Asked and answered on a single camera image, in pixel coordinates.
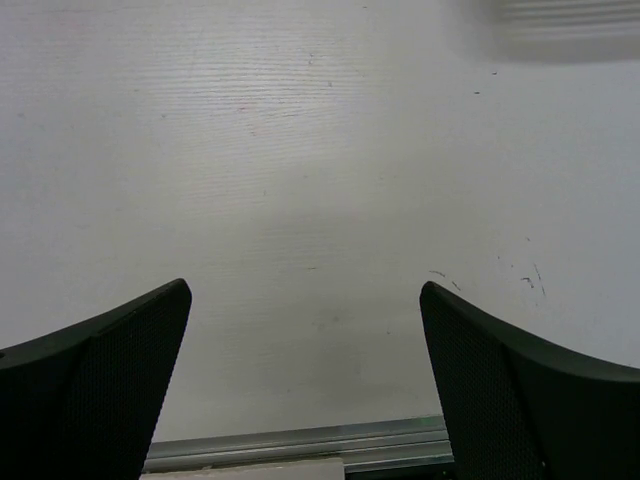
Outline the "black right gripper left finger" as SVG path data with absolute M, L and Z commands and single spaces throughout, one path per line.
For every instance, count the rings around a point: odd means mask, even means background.
M 1 476 L 141 476 L 186 330 L 175 279 L 1 352 Z

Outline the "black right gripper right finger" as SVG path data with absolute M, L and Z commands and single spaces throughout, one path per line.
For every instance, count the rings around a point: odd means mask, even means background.
M 461 479 L 636 479 L 639 371 L 426 283 L 420 309 Z

